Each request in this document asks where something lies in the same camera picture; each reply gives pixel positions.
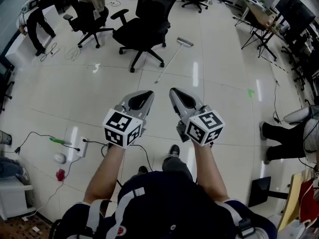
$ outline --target power outlet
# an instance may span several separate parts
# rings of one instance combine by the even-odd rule
[[[88,142],[87,141],[83,141],[83,140],[88,140],[87,138],[85,137],[81,137],[80,138],[80,142],[79,142],[79,145],[78,145],[78,148],[80,149],[80,151],[77,151],[76,154],[79,156],[79,157],[85,157],[85,154],[86,154],[86,149],[88,147]]]

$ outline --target black pants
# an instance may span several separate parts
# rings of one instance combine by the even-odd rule
[[[282,145],[270,147],[267,150],[267,159],[301,158],[305,157],[304,151],[304,131],[306,121],[300,123],[292,129],[281,126],[273,126],[268,123],[263,124],[263,135],[271,140],[280,142]]]
[[[30,14],[29,18],[26,21],[26,26],[28,28],[28,34],[30,39],[37,50],[44,50],[42,44],[39,42],[39,39],[36,35],[36,24],[39,23],[43,27],[44,31],[49,35],[53,35],[54,31],[50,25],[45,22],[43,13],[41,9],[36,9],[33,13]]]
[[[168,157],[164,160],[163,165],[161,166],[163,172],[179,172],[183,173],[187,178],[193,180],[193,177],[187,167],[187,165],[182,162],[178,157]],[[143,173],[139,172],[134,175],[131,179],[142,175]]]

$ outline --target chair seat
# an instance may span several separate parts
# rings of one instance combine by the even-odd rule
[[[151,27],[145,24],[140,18],[134,18],[121,26],[113,34],[113,38],[123,46],[147,51],[153,46],[163,43],[164,35],[150,30]]]

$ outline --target chair armrest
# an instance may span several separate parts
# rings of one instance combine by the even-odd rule
[[[114,14],[111,16],[111,19],[116,19],[116,18],[120,17],[121,22],[122,22],[123,25],[124,25],[124,24],[126,23],[126,19],[125,19],[124,14],[127,13],[128,11],[129,11],[128,9],[120,10],[120,11],[114,13]]]
[[[153,29],[153,32],[163,32],[165,30],[167,30],[168,28],[170,28],[170,23],[168,21],[164,21],[161,25],[159,25],[158,27]]]
[[[63,18],[66,19],[67,21],[70,21],[70,20],[73,18],[73,16],[71,16],[71,15],[69,15],[69,14],[65,14],[65,15],[63,16]]]

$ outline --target white round object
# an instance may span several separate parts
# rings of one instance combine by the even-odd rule
[[[62,153],[57,153],[54,155],[54,161],[60,164],[66,163],[66,156]]]

